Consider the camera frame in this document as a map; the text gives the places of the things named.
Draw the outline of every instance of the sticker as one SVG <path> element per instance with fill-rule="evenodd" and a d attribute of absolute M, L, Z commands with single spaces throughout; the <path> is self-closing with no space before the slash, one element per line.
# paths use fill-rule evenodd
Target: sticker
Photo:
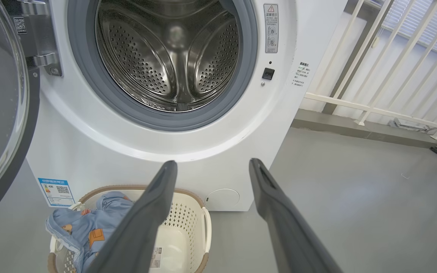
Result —
<path fill-rule="evenodd" d="M 294 73 L 294 79 L 291 84 L 296 85 L 300 88 L 305 84 L 305 80 L 308 78 L 311 70 L 309 69 L 309 64 L 300 62 L 300 66 Z"/>
<path fill-rule="evenodd" d="M 161 251 L 162 247 L 155 247 L 153 251 L 153 255 L 151 256 L 151 265 L 149 268 L 160 268 L 161 266 Z"/>
<path fill-rule="evenodd" d="M 38 178 L 49 206 L 71 206 L 75 204 L 70 186 L 66 180 Z"/>
<path fill-rule="evenodd" d="M 92 248 L 92 245 L 96 241 L 105 241 L 104 230 L 102 230 L 102 228 L 97 228 L 89 232 L 89 248 Z"/>
<path fill-rule="evenodd" d="M 278 5 L 264 4 L 264 16 L 266 18 L 266 53 L 277 53 L 279 41 Z"/>
<path fill-rule="evenodd" d="M 24 34 L 26 32 L 26 24 L 25 19 L 23 17 L 14 17 L 14 26 L 16 27 L 16 31 L 18 34 Z"/>

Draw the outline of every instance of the laundry basket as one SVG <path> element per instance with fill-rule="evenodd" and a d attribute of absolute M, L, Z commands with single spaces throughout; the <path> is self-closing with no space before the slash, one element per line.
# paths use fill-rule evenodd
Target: laundry basket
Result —
<path fill-rule="evenodd" d="M 110 191 L 120 191 L 136 201 L 145 186 L 122 185 L 102 187 L 87 193 L 69 207 L 72 210 L 94 209 L 96 201 Z M 187 190 L 175 189 L 166 220 L 158 228 L 155 249 L 161 248 L 161 257 L 155 256 L 154 273 L 200 273 L 208 261 L 212 239 L 212 222 L 203 201 Z M 73 273 L 73 252 L 60 244 L 55 237 L 50 240 L 48 257 L 50 273 Z"/>

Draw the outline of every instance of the instruction label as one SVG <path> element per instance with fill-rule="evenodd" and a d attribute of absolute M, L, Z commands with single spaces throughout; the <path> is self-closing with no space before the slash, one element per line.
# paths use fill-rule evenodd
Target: instruction label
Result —
<path fill-rule="evenodd" d="M 279 13 L 277 4 L 264 4 L 266 18 L 266 53 L 278 52 Z"/>
<path fill-rule="evenodd" d="M 160 268 L 161 267 L 161 252 L 162 247 L 155 247 L 153 250 L 153 255 L 151 256 L 151 265 L 149 268 Z"/>
<path fill-rule="evenodd" d="M 75 204 L 70 186 L 66 180 L 38 178 L 49 206 L 68 207 Z"/>
<path fill-rule="evenodd" d="M 294 79 L 292 84 L 302 88 L 310 72 L 311 70 L 309 69 L 309 64 L 300 62 L 300 66 L 296 70 L 296 73 L 294 73 Z"/>

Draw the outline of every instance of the front-load washing machine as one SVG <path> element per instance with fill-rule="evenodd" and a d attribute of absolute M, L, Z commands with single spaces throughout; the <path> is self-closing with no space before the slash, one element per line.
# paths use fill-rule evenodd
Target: front-load washing machine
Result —
<path fill-rule="evenodd" d="M 175 160 L 177 188 L 248 210 L 345 4 L 0 0 L 0 199 L 25 155 L 51 206 Z"/>

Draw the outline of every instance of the qr code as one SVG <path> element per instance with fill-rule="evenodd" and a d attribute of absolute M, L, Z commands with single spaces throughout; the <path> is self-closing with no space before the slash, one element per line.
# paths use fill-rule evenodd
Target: qr code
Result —
<path fill-rule="evenodd" d="M 13 20 L 18 34 L 26 33 L 25 19 L 23 17 L 14 17 Z"/>
<path fill-rule="evenodd" d="M 57 191 L 58 191 L 58 193 L 69 193 L 68 192 L 68 187 L 63 187 L 63 186 L 60 186 L 60 185 L 57 186 Z"/>

